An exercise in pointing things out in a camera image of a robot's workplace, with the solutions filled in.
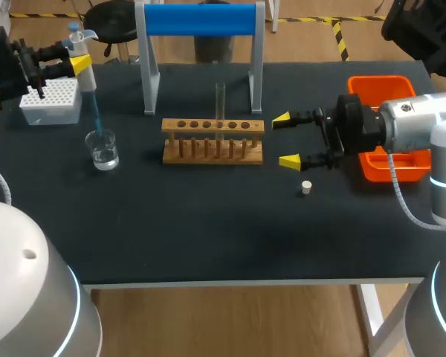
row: black stool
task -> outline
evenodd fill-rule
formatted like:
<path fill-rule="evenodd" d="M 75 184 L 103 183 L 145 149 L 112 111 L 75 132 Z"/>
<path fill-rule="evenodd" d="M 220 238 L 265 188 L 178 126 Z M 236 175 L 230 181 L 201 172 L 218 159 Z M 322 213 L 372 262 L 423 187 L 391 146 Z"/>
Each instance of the black stool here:
<path fill-rule="evenodd" d="M 446 0 L 395 0 L 382 27 L 383 37 L 395 42 L 429 74 L 446 77 Z"/>
<path fill-rule="evenodd" d="M 83 25 L 97 34 L 97 41 L 108 45 L 104 50 L 105 57 L 109 57 L 112 45 L 116 44 L 121 62 L 137 61 L 138 57 L 129 56 L 127 48 L 127 42 L 137 39 L 134 2 L 111 0 L 97 4 L 84 15 Z"/>

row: black tabletop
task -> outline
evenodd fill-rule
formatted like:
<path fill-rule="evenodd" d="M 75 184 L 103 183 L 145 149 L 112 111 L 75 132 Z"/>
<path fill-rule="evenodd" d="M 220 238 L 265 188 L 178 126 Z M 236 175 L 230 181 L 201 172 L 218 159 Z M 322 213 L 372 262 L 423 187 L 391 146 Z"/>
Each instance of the black tabletop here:
<path fill-rule="evenodd" d="M 161 65 L 157 114 L 143 115 L 140 69 L 96 66 L 105 128 L 119 167 L 96 171 L 84 144 L 94 121 L 29 127 L 17 102 L 0 113 L 0 171 L 13 204 L 47 234 L 83 283 L 424 277 L 446 254 L 446 234 L 418 228 L 388 184 L 368 182 L 356 158 L 305 173 L 280 155 L 323 148 L 311 125 L 271 131 L 288 109 L 334 106 L 352 75 L 401 74 L 434 87 L 421 62 L 266 64 L 263 114 L 251 116 L 248 66 Z M 161 163 L 162 118 L 213 118 L 226 82 L 226 116 L 264 119 L 264 165 Z M 312 181 L 308 196 L 302 180 Z M 427 177 L 402 185 L 412 212 L 432 222 Z"/>

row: small white bottle cap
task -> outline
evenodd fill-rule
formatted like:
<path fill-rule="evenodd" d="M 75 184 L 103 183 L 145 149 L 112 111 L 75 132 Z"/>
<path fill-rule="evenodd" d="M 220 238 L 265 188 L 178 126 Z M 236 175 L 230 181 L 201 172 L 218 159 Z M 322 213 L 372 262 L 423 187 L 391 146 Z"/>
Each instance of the small white bottle cap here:
<path fill-rule="evenodd" d="M 311 192 L 312 183 L 310 181 L 303 181 L 303 193 L 307 195 L 309 192 Z"/>

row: glass test tube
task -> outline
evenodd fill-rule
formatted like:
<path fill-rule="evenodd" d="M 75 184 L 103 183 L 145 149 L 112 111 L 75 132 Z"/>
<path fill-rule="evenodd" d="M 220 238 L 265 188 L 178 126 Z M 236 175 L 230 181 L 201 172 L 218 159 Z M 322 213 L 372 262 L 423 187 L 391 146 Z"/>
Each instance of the glass test tube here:
<path fill-rule="evenodd" d="M 224 97 L 225 97 L 225 87 L 224 83 L 216 84 L 216 127 L 222 128 L 224 123 Z M 216 133 L 215 139 L 222 139 L 223 134 Z"/>

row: white pipette tip box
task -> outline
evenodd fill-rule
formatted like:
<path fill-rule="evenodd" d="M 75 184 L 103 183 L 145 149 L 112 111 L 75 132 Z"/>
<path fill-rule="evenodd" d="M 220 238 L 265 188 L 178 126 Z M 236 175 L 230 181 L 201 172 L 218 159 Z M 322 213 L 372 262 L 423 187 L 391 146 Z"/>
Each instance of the white pipette tip box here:
<path fill-rule="evenodd" d="M 81 92 L 76 78 L 46 80 L 45 98 L 28 86 L 20 108 L 30 125 L 64 125 L 80 121 Z"/>

